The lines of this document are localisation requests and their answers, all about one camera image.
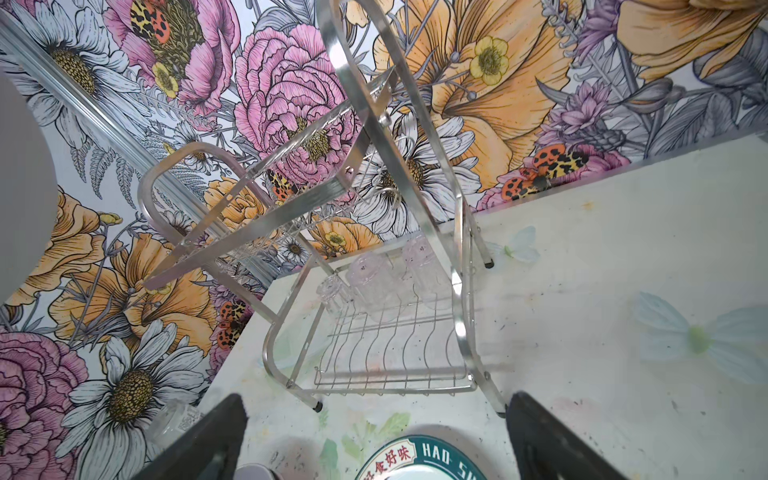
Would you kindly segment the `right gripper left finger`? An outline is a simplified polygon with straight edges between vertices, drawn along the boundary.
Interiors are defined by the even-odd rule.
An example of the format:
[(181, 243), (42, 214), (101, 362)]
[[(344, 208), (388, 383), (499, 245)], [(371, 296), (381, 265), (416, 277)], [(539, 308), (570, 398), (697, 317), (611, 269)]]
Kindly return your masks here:
[(248, 417), (241, 397), (230, 394), (138, 474), (137, 479), (232, 479)]

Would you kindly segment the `lavender bowl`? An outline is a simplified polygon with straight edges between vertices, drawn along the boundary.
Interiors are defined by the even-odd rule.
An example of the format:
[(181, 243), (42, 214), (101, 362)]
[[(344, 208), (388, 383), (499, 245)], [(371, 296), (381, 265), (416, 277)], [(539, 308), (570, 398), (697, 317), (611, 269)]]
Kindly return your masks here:
[(238, 467), (233, 480), (280, 480), (281, 477), (272, 469), (258, 463)]

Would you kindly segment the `dark rimmed white plate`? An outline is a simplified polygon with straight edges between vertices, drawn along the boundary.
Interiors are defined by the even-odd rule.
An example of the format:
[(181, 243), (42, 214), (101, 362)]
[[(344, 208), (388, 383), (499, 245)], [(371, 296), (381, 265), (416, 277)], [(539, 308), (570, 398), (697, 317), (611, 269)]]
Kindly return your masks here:
[(356, 479), (486, 480), (461, 450), (429, 435), (408, 435), (380, 447), (357, 472)]

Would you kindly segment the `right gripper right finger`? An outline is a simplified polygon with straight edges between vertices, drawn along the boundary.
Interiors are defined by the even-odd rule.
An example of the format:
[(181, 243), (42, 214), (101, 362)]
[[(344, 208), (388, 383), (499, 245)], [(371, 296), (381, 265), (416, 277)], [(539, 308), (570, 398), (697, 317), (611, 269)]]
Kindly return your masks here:
[(514, 393), (505, 419), (522, 479), (625, 479), (528, 393)]

